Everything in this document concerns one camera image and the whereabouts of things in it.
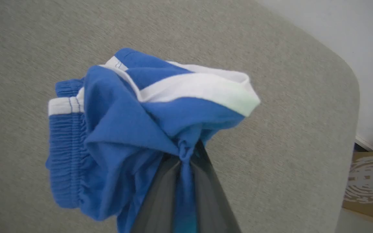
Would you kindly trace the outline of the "brown patterned cardboard box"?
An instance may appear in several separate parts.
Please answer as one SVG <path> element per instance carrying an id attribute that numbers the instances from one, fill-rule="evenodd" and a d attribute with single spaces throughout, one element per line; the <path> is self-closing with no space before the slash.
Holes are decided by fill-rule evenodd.
<path id="1" fill-rule="evenodd" d="M 342 208 L 373 222 L 373 152 L 354 152 Z"/>

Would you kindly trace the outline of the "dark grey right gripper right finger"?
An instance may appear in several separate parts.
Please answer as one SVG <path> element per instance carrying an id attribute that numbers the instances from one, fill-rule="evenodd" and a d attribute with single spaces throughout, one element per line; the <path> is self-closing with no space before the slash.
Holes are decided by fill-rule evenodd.
<path id="1" fill-rule="evenodd" d="M 197 233 L 242 233 L 201 140 L 190 165 L 195 183 Z"/>

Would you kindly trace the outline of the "white baseboard strip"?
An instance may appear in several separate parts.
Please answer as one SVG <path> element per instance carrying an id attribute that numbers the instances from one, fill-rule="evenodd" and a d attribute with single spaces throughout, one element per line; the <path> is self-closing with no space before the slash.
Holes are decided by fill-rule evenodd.
<path id="1" fill-rule="evenodd" d="M 358 135 L 355 136 L 355 144 L 369 152 L 373 152 L 373 146 Z"/>

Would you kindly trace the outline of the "blue and white shorts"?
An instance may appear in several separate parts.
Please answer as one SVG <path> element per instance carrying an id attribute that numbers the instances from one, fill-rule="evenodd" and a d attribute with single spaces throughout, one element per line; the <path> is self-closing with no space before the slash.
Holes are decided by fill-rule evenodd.
<path id="1" fill-rule="evenodd" d="M 180 159 L 173 233 L 198 233 L 190 161 L 196 144 L 260 104 L 247 74 L 165 61 L 131 48 L 49 100 L 50 187 L 62 208 L 129 233 L 165 155 Z"/>

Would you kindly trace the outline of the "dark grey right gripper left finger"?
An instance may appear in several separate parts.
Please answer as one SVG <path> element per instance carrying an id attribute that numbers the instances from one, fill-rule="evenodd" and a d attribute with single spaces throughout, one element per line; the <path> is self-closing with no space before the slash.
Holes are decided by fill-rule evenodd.
<path id="1" fill-rule="evenodd" d="M 130 233 L 172 233 L 181 161 L 164 155 Z"/>

